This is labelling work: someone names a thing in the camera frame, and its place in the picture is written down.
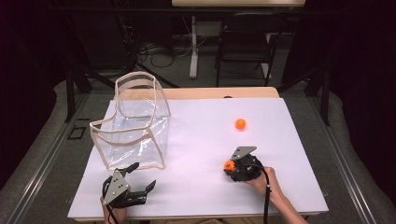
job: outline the chair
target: chair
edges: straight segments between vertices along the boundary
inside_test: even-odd
[[[286,26],[286,20],[278,14],[238,12],[222,22],[219,31],[219,48],[216,56],[216,86],[219,86],[220,62],[268,64],[267,75],[262,71],[265,86],[268,84],[276,44]],[[267,34],[274,38],[267,40]]]

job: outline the table surface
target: table surface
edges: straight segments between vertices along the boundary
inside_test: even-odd
[[[166,167],[136,170],[125,176],[133,191],[157,180],[146,204],[128,208],[128,218],[261,215],[264,198],[249,185],[233,182],[222,171],[223,163],[239,146],[258,147],[252,155],[264,165],[275,167],[279,183],[298,212],[314,215],[328,211],[289,110],[276,89],[193,88],[164,92],[172,112]],[[221,99],[224,96],[233,99]],[[114,101],[106,116],[113,113],[112,104]],[[244,131],[233,126],[239,116],[247,121]],[[99,197],[103,181],[112,174],[94,147],[68,216],[77,221],[103,220]],[[277,211],[270,206],[269,214],[276,215]]]
[[[303,7],[305,0],[172,0],[174,7]]]

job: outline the transparent plastic container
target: transparent plastic container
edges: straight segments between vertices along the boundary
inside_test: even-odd
[[[146,72],[127,74],[116,81],[115,102],[111,118],[90,123],[106,168],[164,168],[171,113],[161,84]]]

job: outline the person's hand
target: person's hand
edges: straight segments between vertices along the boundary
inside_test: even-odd
[[[270,201],[274,200],[276,197],[283,196],[282,189],[280,188],[279,183],[277,182],[276,179],[274,168],[264,167],[264,170],[268,174],[268,179],[270,181],[270,187],[271,187]],[[261,174],[259,177],[257,177],[256,179],[246,181],[246,183],[249,184],[254,189],[256,189],[261,196],[265,196],[267,180],[265,178],[265,174],[263,173],[263,171],[260,171],[260,173]]]
[[[105,224],[110,224],[110,223],[114,224],[116,222],[114,221],[113,217],[109,214],[107,207],[105,205],[103,205],[104,200],[105,199],[101,196],[100,203],[102,205],[103,215],[105,217]],[[123,221],[126,218],[127,211],[128,210],[125,207],[125,208],[114,208],[112,212],[113,212],[113,215],[116,218],[117,222],[121,224],[121,223],[123,223]]]
[[[277,182],[274,168],[265,167],[264,170],[265,173],[268,174],[268,180],[270,181],[270,201],[282,215],[285,222],[287,224],[307,224],[306,220],[298,214],[289,199],[283,194],[282,189],[279,186],[279,182]],[[255,188],[261,196],[265,196],[267,180],[262,171],[259,177],[246,181],[246,183]]]

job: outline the orange object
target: orange object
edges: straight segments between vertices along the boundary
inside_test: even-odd
[[[247,126],[247,123],[244,119],[238,119],[235,123],[235,127],[237,129],[244,129]]]
[[[235,171],[235,163],[233,161],[226,161],[224,163],[224,170]]]

